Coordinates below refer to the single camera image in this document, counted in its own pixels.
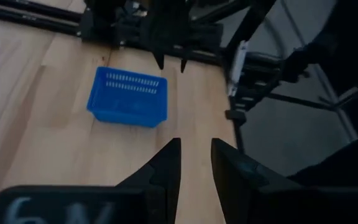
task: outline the wood grain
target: wood grain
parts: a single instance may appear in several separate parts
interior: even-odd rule
[[[82,0],[43,0],[74,11]],[[96,121],[86,110],[98,66],[163,76],[168,120],[155,129]],[[177,223],[224,223],[213,182],[211,138],[234,145],[221,69],[151,53],[111,50],[0,21],[0,190],[19,184],[115,185],[171,138],[182,139]]]

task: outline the basket slot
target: basket slot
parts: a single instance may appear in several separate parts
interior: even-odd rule
[[[159,84],[159,81],[150,80],[147,78],[135,78],[135,77],[130,77],[128,75],[119,74],[119,73],[106,73],[106,78],[113,79],[113,80],[140,83],[142,85],[155,86],[155,87],[157,87]]]
[[[156,94],[157,93],[157,90],[154,89],[154,88],[143,87],[143,86],[135,86],[135,85],[128,85],[128,84],[119,83],[119,82],[112,82],[112,81],[107,81],[106,86],[107,87],[112,87],[112,88],[120,88],[120,89],[123,89],[123,90],[138,91],[138,92],[142,92],[142,93],[150,93],[150,94]]]

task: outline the wooden table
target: wooden table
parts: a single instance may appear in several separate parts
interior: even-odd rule
[[[42,3],[82,12],[83,0]],[[101,123],[86,110],[98,66],[168,79],[168,120],[155,129]],[[174,137],[182,139],[177,223],[224,223],[211,138],[235,145],[222,71],[150,52],[111,50],[0,21],[0,190],[19,184],[115,185]]]

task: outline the metal bracket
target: metal bracket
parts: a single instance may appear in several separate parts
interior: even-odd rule
[[[247,55],[248,42],[242,40],[236,50],[236,54],[234,56],[234,61],[231,66],[230,74],[229,74],[229,82],[227,84],[227,95],[235,96],[237,93],[237,85],[240,80],[240,76],[242,73],[242,68],[244,67],[244,63]]]

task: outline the blue plastic basket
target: blue plastic basket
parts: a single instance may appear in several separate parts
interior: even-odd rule
[[[100,121],[154,128],[167,119],[167,80],[98,67],[87,109]]]

